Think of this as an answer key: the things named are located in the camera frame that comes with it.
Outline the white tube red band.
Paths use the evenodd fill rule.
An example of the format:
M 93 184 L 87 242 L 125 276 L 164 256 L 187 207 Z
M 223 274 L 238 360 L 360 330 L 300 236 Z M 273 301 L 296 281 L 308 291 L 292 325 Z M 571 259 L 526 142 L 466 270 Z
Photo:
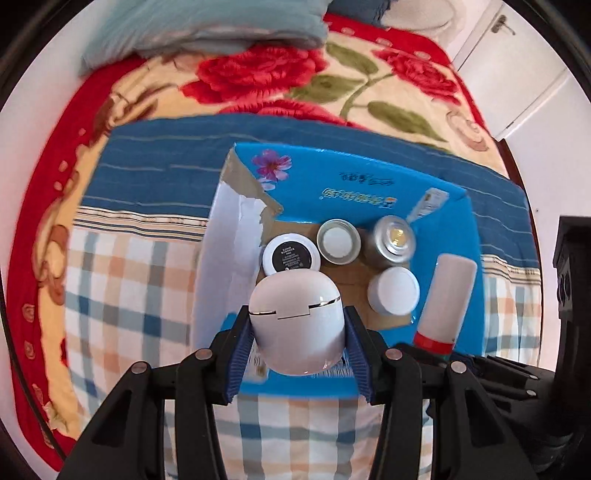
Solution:
M 431 354 L 449 356 L 462 329 L 472 296 L 477 263 L 444 253 L 438 257 L 414 344 Z

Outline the white egg-shaped case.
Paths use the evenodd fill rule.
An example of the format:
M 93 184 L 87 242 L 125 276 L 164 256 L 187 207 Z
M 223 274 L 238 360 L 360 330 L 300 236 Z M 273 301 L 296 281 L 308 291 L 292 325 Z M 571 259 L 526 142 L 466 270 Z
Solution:
M 318 374 L 344 353 L 341 294 L 320 271 L 296 269 L 263 278 L 250 295 L 249 318 L 263 361 L 276 373 Z

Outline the white round lidded jar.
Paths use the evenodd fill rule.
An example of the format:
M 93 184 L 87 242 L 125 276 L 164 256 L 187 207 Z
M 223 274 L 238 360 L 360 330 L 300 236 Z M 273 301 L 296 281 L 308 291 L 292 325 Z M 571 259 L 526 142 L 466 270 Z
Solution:
M 380 315 L 411 314 L 420 299 L 416 276 L 405 267 L 391 267 L 370 280 L 368 302 Z

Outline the silver can gold top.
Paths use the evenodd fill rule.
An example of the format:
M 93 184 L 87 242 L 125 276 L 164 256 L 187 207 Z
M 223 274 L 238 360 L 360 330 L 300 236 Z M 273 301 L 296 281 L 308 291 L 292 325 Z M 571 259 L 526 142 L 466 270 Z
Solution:
M 397 216 L 382 217 L 363 233 L 363 258 L 376 269 L 408 265 L 417 241 L 410 225 Z

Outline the small silver tin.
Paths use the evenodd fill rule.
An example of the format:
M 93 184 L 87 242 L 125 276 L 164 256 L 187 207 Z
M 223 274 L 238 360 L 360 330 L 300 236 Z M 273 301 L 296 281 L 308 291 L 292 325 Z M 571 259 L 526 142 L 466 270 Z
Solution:
M 329 263 L 349 265 L 359 257 L 362 239 L 353 224 L 342 219 L 331 219 L 318 228 L 317 247 Z

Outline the white jar black label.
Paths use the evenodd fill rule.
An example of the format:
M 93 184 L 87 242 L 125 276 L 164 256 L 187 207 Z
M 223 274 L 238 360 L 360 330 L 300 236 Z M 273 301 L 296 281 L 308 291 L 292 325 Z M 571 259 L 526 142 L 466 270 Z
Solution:
M 321 254 L 315 243 L 297 233 L 281 234 L 263 249 L 263 273 L 266 276 L 287 270 L 321 268 Z

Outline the plaid bed sheet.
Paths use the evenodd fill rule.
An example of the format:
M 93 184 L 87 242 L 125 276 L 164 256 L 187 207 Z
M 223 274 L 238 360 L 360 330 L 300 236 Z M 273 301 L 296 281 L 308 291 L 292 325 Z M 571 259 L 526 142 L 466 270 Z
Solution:
M 132 362 L 158 367 L 192 350 L 200 242 L 225 157 L 238 142 L 342 151 L 466 189 L 484 254 L 484 351 L 538 363 L 540 265 L 525 193 L 505 176 L 449 147 L 315 120 L 222 114 L 141 121 L 79 154 L 90 179 L 80 181 L 70 233 L 64 323 L 81 429 Z M 242 394 L 217 407 L 229 478 L 363 479 L 382 416 L 364 402 Z

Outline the blue cardboard milk box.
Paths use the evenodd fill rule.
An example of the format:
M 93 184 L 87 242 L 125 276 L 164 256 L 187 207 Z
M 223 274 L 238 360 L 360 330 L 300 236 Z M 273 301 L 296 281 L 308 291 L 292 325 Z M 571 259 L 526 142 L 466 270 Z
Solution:
M 460 186 L 344 152 L 235 144 L 223 165 L 201 243 L 195 344 L 204 345 L 235 322 L 262 271 L 263 246 L 274 223 L 318 225 L 344 219 L 367 230 L 386 215 L 411 221 L 418 247 L 410 268 L 421 288 L 430 285 L 441 254 L 481 260 L 472 202 Z

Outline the white cabinet door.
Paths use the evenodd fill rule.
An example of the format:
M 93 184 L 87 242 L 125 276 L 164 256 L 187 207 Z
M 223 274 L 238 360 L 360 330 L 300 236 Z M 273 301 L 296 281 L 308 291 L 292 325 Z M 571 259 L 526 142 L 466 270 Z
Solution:
M 497 140 L 510 136 L 569 78 L 550 44 L 505 1 L 486 3 L 454 65 Z

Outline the red rose floral blanket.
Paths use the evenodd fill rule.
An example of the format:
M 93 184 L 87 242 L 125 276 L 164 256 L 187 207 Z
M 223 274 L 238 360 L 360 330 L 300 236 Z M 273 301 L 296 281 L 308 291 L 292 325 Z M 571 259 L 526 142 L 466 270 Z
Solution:
M 24 193 L 7 285 L 13 375 L 24 380 L 15 390 L 18 423 L 51 468 L 61 468 L 82 430 L 64 327 L 70 233 L 90 179 L 79 154 L 115 128 L 216 114 L 315 120 L 449 147 L 505 172 L 472 96 L 435 42 L 341 16 L 331 23 L 317 49 L 267 41 L 221 56 L 131 56 L 93 72 L 70 100 Z

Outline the grey-blue pillow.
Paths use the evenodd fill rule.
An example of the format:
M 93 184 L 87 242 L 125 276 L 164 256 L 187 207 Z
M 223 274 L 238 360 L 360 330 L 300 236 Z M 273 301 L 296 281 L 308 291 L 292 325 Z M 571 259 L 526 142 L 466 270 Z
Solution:
M 259 41 L 315 49 L 328 38 L 328 9 L 328 1 L 116 1 L 82 54 L 81 72 L 133 53 L 228 55 Z

